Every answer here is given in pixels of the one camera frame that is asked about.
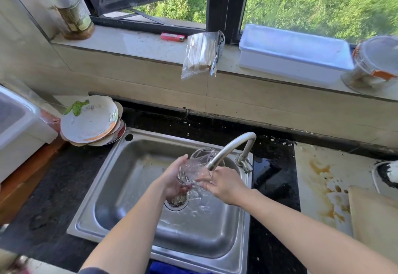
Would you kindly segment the person's right hand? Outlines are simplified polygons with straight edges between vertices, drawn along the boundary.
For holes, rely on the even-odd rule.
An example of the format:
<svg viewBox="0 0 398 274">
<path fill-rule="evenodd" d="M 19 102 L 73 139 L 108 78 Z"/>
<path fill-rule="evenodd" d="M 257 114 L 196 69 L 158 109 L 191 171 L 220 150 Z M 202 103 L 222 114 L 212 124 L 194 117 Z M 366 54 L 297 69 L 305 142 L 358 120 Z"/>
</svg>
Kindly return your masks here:
<svg viewBox="0 0 398 274">
<path fill-rule="evenodd" d="M 228 205 L 245 208 L 250 188 L 246 186 L 236 170 L 225 167 L 221 176 L 221 187 L 220 192 L 210 193 Z"/>
</svg>

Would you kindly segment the clear glass cup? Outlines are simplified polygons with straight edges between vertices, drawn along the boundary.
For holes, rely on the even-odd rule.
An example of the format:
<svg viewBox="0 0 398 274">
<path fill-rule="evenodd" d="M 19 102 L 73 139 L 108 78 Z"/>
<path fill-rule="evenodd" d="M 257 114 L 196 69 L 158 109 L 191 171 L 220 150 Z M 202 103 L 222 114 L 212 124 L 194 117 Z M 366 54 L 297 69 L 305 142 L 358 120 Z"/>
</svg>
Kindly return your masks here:
<svg viewBox="0 0 398 274">
<path fill-rule="evenodd" d="M 216 151 L 210 147 L 200 148 L 183 163 L 177 175 L 177 180 L 184 186 L 193 185 L 197 179 L 209 176 L 207 164 L 214 159 Z"/>
</svg>

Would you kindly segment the person's left forearm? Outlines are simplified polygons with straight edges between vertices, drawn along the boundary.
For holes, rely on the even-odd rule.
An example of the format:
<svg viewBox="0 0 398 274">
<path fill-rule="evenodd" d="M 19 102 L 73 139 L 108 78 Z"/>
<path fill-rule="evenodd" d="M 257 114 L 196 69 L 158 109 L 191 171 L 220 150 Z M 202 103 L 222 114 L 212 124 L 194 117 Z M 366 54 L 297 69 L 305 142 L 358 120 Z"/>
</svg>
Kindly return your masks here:
<svg viewBox="0 0 398 274">
<path fill-rule="evenodd" d="M 155 180 L 91 252 L 78 274 L 145 274 L 166 192 L 164 181 Z"/>
</svg>

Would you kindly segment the steel sink drain strainer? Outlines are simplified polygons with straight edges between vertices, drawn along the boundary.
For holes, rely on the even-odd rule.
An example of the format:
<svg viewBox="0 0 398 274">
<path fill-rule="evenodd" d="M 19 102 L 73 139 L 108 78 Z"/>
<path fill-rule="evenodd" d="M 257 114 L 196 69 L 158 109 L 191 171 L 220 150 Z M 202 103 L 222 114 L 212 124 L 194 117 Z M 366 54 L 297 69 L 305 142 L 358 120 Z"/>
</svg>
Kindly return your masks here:
<svg viewBox="0 0 398 274">
<path fill-rule="evenodd" d="M 189 199 L 190 193 L 187 192 L 185 194 L 178 195 L 171 200 L 166 200 L 164 202 L 164 206 L 170 211 L 181 211 L 188 205 Z"/>
</svg>

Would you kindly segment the curved steel faucet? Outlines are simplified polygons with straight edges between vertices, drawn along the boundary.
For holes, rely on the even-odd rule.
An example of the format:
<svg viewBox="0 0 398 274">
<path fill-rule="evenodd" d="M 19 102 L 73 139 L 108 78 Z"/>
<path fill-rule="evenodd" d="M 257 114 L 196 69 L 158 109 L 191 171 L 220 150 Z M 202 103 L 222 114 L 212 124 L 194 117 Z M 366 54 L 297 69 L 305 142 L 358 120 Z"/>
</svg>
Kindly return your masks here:
<svg viewBox="0 0 398 274">
<path fill-rule="evenodd" d="M 233 150 L 241 146 L 242 144 L 246 144 L 244 150 L 241 154 L 236 158 L 236 165 L 242 167 L 246 174 L 249 174 L 253 171 L 253 166 L 251 161 L 248 159 L 248 155 L 256 141 L 256 134 L 254 132 L 247 132 L 242 134 L 241 136 L 235 138 L 230 143 L 228 143 L 216 156 L 211 159 L 206 165 L 208 171 L 214 171 L 216 167 L 220 164 L 224 158 L 231 153 Z"/>
</svg>

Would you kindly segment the stainless steel sink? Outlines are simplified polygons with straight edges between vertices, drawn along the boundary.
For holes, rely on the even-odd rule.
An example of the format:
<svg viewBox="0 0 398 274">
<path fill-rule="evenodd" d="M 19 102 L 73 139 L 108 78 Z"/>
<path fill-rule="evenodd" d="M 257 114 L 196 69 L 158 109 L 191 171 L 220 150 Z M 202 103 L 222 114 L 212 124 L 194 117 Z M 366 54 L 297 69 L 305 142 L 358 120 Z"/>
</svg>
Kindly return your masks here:
<svg viewBox="0 0 398 274">
<path fill-rule="evenodd" d="M 108 154 L 67 233 L 100 242 L 126 216 L 148 186 L 177 157 L 200 148 L 219 153 L 222 146 L 127 128 Z M 252 173 L 236 165 L 233 150 L 220 165 L 235 169 L 251 188 Z M 222 203 L 202 189 L 192 189 L 188 205 L 170 211 L 164 205 L 150 258 L 198 273 L 246 274 L 250 215 Z"/>
</svg>

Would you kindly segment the white plate with red rim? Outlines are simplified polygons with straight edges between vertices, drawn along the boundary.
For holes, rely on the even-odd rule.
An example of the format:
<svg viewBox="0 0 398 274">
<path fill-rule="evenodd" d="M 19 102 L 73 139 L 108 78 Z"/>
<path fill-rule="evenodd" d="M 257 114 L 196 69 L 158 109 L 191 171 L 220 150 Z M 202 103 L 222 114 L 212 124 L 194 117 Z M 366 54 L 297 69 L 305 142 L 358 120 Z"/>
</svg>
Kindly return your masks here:
<svg viewBox="0 0 398 274">
<path fill-rule="evenodd" d="M 92 141 L 89 143 L 76 143 L 73 141 L 68 141 L 68 142 L 77 147 L 82 147 L 82 146 L 87 146 L 87 145 L 94 146 L 94 147 L 100 147 L 100 146 L 104 146 L 104 145 L 108 145 L 108 144 L 112 144 L 112 143 L 116 142 L 123 135 L 125 130 L 126 130 L 126 124 L 119 117 L 114 129 L 109 134 L 107 134 L 107 136 L 105 136 L 99 140 Z"/>
</svg>

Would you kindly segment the blue cloth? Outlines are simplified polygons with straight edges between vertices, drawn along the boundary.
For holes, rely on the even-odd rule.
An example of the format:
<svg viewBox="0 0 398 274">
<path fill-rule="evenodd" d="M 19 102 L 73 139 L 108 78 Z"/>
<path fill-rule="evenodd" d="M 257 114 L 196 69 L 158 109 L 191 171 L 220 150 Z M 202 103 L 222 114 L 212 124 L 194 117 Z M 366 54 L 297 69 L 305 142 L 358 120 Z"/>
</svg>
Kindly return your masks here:
<svg viewBox="0 0 398 274">
<path fill-rule="evenodd" d="M 179 268 L 167 263 L 152 261 L 147 274 L 213 274 L 212 272 L 198 273 L 195 271 Z"/>
</svg>

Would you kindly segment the stained white stove top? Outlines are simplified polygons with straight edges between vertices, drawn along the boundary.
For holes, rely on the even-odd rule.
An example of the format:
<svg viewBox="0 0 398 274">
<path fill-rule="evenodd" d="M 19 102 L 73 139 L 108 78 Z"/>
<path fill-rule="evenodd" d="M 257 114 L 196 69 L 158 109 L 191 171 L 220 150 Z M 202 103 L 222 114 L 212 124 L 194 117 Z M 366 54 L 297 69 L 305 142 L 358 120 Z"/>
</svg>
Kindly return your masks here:
<svg viewBox="0 0 398 274">
<path fill-rule="evenodd" d="M 349 186 L 375 192 L 380 160 L 300 142 L 294 151 L 301 213 L 353 237 Z"/>
</svg>

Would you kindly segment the red lighter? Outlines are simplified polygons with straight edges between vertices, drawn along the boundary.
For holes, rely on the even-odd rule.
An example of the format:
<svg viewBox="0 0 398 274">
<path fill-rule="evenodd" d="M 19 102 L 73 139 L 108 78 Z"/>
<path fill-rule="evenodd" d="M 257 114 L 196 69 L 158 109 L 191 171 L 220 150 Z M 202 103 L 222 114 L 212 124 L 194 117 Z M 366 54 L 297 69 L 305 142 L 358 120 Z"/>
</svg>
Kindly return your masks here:
<svg viewBox="0 0 398 274">
<path fill-rule="evenodd" d="M 184 42 L 186 36 L 162 32 L 160 38 L 165 41 Z"/>
</svg>

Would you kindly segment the orange wooden board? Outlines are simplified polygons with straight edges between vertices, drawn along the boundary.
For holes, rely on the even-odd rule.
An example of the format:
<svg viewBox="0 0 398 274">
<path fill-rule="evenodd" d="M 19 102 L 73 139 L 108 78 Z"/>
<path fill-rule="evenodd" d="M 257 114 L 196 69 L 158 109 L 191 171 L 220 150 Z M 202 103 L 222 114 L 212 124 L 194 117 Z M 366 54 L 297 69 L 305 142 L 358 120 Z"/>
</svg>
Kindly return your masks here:
<svg viewBox="0 0 398 274">
<path fill-rule="evenodd" d="M 58 136 L 43 145 L 0 184 L 0 226 L 12 222 L 65 144 Z"/>
</svg>

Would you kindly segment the white plastic box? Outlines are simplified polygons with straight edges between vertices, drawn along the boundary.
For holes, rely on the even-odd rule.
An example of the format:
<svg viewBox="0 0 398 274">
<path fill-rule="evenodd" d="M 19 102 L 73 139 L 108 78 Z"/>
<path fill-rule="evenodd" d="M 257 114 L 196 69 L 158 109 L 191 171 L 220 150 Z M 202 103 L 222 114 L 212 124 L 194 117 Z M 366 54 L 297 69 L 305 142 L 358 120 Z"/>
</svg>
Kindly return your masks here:
<svg viewBox="0 0 398 274">
<path fill-rule="evenodd" d="M 0 85 L 0 184 L 57 138 L 41 115 L 40 107 Z"/>
</svg>

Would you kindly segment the beige cutting board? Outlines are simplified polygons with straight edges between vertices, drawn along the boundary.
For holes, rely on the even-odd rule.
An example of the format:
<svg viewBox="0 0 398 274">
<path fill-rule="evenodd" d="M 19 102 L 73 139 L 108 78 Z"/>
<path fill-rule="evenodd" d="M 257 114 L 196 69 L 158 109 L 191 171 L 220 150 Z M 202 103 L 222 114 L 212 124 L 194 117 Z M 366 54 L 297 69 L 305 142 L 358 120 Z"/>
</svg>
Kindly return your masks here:
<svg viewBox="0 0 398 274">
<path fill-rule="evenodd" d="M 350 186 L 353 236 L 398 265 L 398 201 L 358 186 Z"/>
</svg>

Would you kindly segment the black pan with white rim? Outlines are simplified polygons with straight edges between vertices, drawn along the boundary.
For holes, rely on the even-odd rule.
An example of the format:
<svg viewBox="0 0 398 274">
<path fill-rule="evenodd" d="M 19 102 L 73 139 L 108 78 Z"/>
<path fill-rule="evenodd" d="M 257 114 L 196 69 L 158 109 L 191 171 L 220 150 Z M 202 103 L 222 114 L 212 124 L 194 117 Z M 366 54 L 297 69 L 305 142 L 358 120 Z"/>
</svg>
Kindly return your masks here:
<svg viewBox="0 0 398 274">
<path fill-rule="evenodd" d="M 398 191 L 398 160 L 376 163 L 371 176 L 377 193 L 386 195 L 386 187 Z"/>
</svg>

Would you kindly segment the spice jar with red lid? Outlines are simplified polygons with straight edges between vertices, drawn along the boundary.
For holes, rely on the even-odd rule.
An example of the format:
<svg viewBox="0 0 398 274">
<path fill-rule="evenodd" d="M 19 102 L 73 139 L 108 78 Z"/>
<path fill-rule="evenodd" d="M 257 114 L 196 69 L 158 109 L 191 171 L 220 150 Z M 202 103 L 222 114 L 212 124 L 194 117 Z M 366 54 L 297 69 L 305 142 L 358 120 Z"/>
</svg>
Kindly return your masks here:
<svg viewBox="0 0 398 274">
<path fill-rule="evenodd" d="M 95 27 L 82 0 L 40 0 L 62 36 L 67 40 L 85 40 Z"/>
</svg>

